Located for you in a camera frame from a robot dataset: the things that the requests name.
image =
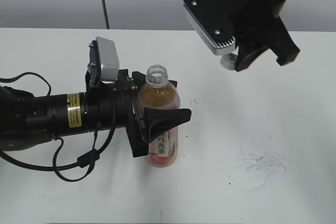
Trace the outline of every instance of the cable connector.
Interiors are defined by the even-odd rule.
[[[77,164],[79,167],[84,168],[91,163],[91,154],[94,161],[97,161],[100,158],[99,152],[96,149],[93,149],[77,158]]]

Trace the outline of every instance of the black cable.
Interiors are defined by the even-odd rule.
[[[109,17],[107,15],[105,0],[101,0],[101,5],[103,7],[106,29],[110,29]]]
[[[57,165],[56,165],[56,161],[57,161],[57,156],[58,156],[58,153],[60,152],[60,150],[62,149],[63,145],[64,145],[64,140],[63,138],[61,137],[57,137],[55,140],[61,140],[61,145],[57,148],[57,150],[55,151],[55,154],[53,156],[53,159],[52,159],[52,168],[54,169],[54,172],[55,174],[62,180],[66,181],[66,182],[77,182],[77,181],[80,181],[82,179],[84,179],[85,177],[87,177],[94,169],[95,167],[95,164],[96,164],[96,159],[95,157],[93,156],[94,152],[95,152],[95,146],[96,146],[96,142],[97,142],[97,137],[98,137],[98,128],[96,128],[96,130],[94,131],[94,140],[93,140],[93,145],[92,145],[92,150],[91,150],[91,154],[90,154],[90,165],[89,165],[89,168],[87,170],[87,172],[80,178],[77,178],[77,179],[69,179],[69,178],[66,178],[65,176],[63,176],[59,169],[57,168]]]
[[[49,82],[46,79],[44,79],[42,76],[40,76],[38,73],[25,72],[25,73],[19,74],[16,77],[13,77],[13,78],[0,78],[0,82],[2,82],[2,83],[12,83],[12,82],[15,82],[18,79],[22,78],[23,76],[37,76],[38,78],[42,79],[42,81],[44,81],[48,85],[48,87],[49,87],[49,91],[47,93],[47,97],[50,96],[50,94],[51,94],[51,86],[50,86]]]
[[[7,155],[3,151],[0,151],[0,157],[2,157],[5,161],[7,161],[9,163],[11,163],[13,165],[16,165],[16,166],[19,166],[19,167],[24,168],[24,169],[38,170],[38,171],[41,171],[41,172],[53,172],[54,171],[54,169],[51,166],[49,167],[49,166],[31,165],[31,164],[21,162],[19,160],[16,160],[16,159],[12,158],[11,156]],[[72,163],[70,165],[58,166],[57,168],[58,168],[58,170],[69,170],[69,169],[72,169],[72,168],[75,168],[75,167],[78,167],[77,162]]]

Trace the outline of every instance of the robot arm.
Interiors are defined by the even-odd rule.
[[[300,52],[279,13],[286,0],[183,0],[187,16],[222,65],[241,71],[271,49],[283,66]],[[239,47],[238,55],[232,52]]]

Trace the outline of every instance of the black cord on wall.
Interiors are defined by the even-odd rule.
[[[106,29],[110,29],[109,17],[107,15],[105,0],[101,0],[101,5],[103,7]]]

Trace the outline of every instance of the yellow label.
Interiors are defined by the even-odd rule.
[[[80,113],[80,99],[79,94],[68,94],[68,121],[70,128],[82,126],[82,117]]]

